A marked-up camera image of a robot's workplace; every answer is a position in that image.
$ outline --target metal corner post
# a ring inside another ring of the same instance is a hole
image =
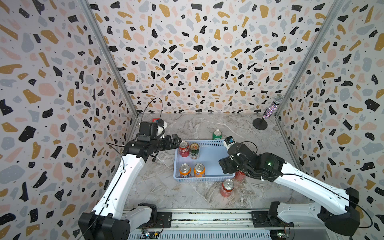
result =
[[[329,28],[331,27],[333,20],[336,18],[337,13],[339,12],[341,6],[343,5],[344,0],[334,0],[328,15],[326,19],[323,22],[323,26],[320,28],[319,33],[316,35],[312,45],[310,46],[308,53],[305,55],[303,59],[303,63],[299,67],[298,71],[296,72],[295,76],[293,77],[293,81],[289,85],[287,91],[284,95],[284,101],[280,104],[279,108],[276,111],[276,116],[279,116],[283,110],[283,106],[287,103],[289,100],[289,96],[299,83],[301,76],[304,74],[305,70],[307,69],[309,63],[311,62],[312,58],[314,57],[317,49],[319,48],[321,41],[323,40],[325,34],[328,32]]]
[[[117,81],[117,83],[121,89],[121,92],[122,92],[125,100],[127,101],[127,104],[129,105],[130,110],[134,113],[136,118],[138,118],[138,112],[135,108],[135,105],[134,105],[132,99],[131,99],[131,96],[128,93],[127,87],[125,86],[124,81],[122,80],[122,77],[120,75],[118,67],[112,58],[111,52],[109,51],[109,48],[108,48],[106,42],[104,41],[103,33],[101,32],[101,29],[100,29],[98,23],[96,22],[95,16],[92,14],[92,9],[89,5],[88,0],[78,0],[78,3],[79,3],[79,7],[81,8],[82,12],[85,15],[85,18],[87,19],[87,21],[89,23],[89,27],[93,31],[95,38],[96,38],[97,42],[99,43],[99,46],[100,46],[101,51],[103,52],[103,54],[106,58],[107,63],[111,66],[112,74],[115,76],[116,81]]]
[[[284,143],[288,148],[288,151],[289,151],[289,153],[293,159],[293,162],[295,164],[295,167],[301,171],[303,171],[303,167],[300,164],[299,156],[296,154],[295,150],[293,149],[292,144],[290,144],[287,135],[285,135],[284,128],[283,128],[284,126],[281,123],[281,121],[279,121],[278,117],[281,115],[281,112],[283,111],[284,106],[286,105],[286,103],[289,100],[289,96],[295,90],[295,87],[299,83],[299,81],[300,81],[302,75],[304,74],[305,70],[307,69],[309,63],[311,62],[312,58],[316,54],[322,40],[324,39],[324,37],[325,37],[326,33],[328,32],[329,28],[331,27],[331,25],[333,24],[333,21],[336,18],[336,16],[337,16],[340,8],[342,7],[343,3],[344,3],[344,0],[335,0],[333,2],[332,6],[328,12],[327,18],[323,22],[322,28],[320,29],[319,33],[316,35],[316,38],[313,41],[312,45],[310,46],[308,53],[304,57],[303,63],[301,64],[298,71],[296,72],[292,83],[289,85],[289,87],[288,87],[288,89],[284,95],[283,102],[280,104],[279,108],[277,109],[277,111],[275,113],[276,123],[277,123],[277,126],[279,128],[281,135],[283,136]]]

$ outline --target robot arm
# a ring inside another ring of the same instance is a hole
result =
[[[156,220],[156,205],[140,204],[127,214],[122,212],[134,180],[148,157],[154,152],[179,147],[181,139],[176,134],[172,138],[164,136],[165,127],[161,119],[140,123],[139,133],[125,145],[119,167],[101,200],[91,213],[83,213],[79,219],[85,239],[126,239],[131,231],[145,223],[152,225]]]
[[[232,137],[225,139],[228,157],[219,160],[223,173],[242,171],[248,177],[268,180],[287,186],[315,203],[284,204],[272,202],[269,217],[272,221],[320,222],[330,230],[352,236],[360,224],[356,189],[340,189],[328,185],[298,170],[282,158],[265,152],[257,155]]]

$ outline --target glittery microphone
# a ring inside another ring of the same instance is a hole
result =
[[[277,109],[277,107],[280,105],[280,103],[283,102],[283,100],[284,100],[284,96],[281,94],[277,94],[275,99],[269,106],[269,108],[265,111],[263,118],[264,119],[269,118],[272,115],[272,113]]]

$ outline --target green sprite can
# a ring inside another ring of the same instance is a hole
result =
[[[213,134],[212,134],[212,139],[213,140],[216,140],[216,139],[221,139],[221,137],[223,136],[223,133],[219,130],[219,129],[216,129]]]

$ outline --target green can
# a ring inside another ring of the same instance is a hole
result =
[[[223,133],[219,130],[219,129],[216,129],[213,134],[212,134],[212,139],[213,140],[216,140],[216,139],[221,139],[221,137],[223,136]]]
[[[189,147],[189,156],[195,160],[200,157],[200,149],[197,143],[192,143]]]

